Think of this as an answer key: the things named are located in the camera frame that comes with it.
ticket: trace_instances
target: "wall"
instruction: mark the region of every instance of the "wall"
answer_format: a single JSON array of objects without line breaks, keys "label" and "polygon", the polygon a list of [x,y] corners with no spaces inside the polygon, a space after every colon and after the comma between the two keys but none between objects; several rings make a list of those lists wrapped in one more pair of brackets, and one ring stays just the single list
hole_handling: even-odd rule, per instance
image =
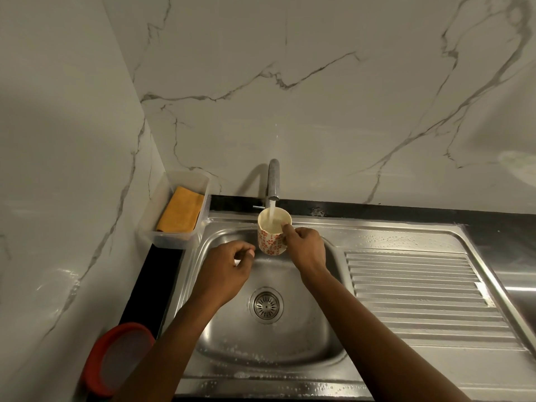
[{"label": "wall", "polygon": [[164,172],[101,0],[0,0],[0,399],[70,400]]},{"label": "wall", "polygon": [[277,157],[285,198],[536,212],[499,160],[536,151],[504,107],[535,93],[535,0],[103,1],[166,169],[258,195]]}]

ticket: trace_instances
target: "orange sponge cloth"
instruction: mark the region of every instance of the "orange sponge cloth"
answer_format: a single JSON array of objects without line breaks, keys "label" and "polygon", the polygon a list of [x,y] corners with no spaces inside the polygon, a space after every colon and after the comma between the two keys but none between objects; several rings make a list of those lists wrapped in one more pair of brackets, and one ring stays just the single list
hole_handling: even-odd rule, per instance
[{"label": "orange sponge cloth", "polygon": [[169,201],[157,231],[163,233],[190,233],[196,226],[204,195],[179,186]]}]

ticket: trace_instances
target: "black countertop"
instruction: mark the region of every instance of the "black countertop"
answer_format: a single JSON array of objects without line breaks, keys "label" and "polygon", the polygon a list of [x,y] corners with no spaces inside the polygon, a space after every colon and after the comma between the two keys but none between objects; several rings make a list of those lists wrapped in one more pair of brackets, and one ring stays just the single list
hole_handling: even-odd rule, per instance
[{"label": "black countertop", "polygon": [[[210,209],[258,213],[253,206],[262,204],[256,198],[213,195]],[[518,310],[533,330],[536,328],[536,215],[285,199],[278,207],[293,216],[461,225]],[[151,247],[120,323],[138,322],[155,337],[159,335],[182,253]]]}]

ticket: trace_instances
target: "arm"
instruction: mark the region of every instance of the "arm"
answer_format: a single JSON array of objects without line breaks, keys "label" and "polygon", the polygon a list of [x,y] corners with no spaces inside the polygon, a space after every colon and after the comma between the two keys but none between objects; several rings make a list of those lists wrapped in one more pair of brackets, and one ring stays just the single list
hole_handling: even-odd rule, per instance
[{"label": "arm", "polygon": [[[205,326],[249,277],[254,250],[254,245],[243,241],[210,250],[190,299],[114,395],[113,402],[171,401]],[[235,257],[242,259],[237,266]]]},{"label": "arm", "polygon": [[380,322],[326,268],[318,231],[286,224],[292,262],[324,312],[374,400],[467,402],[443,374]]}]

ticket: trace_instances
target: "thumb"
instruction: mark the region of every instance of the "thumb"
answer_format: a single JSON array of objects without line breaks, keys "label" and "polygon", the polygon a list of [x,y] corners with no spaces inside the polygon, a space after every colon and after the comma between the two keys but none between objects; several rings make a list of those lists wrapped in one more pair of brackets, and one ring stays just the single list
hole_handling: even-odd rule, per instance
[{"label": "thumb", "polygon": [[255,257],[254,251],[247,250],[245,254],[242,256],[242,260],[237,265],[238,269],[249,272],[251,270],[251,265],[253,264],[254,257]]},{"label": "thumb", "polygon": [[285,239],[287,240],[287,243],[299,238],[300,236],[294,230],[294,227],[288,223],[282,223],[281,228],[283,229],[283,233],[285,234]]}]

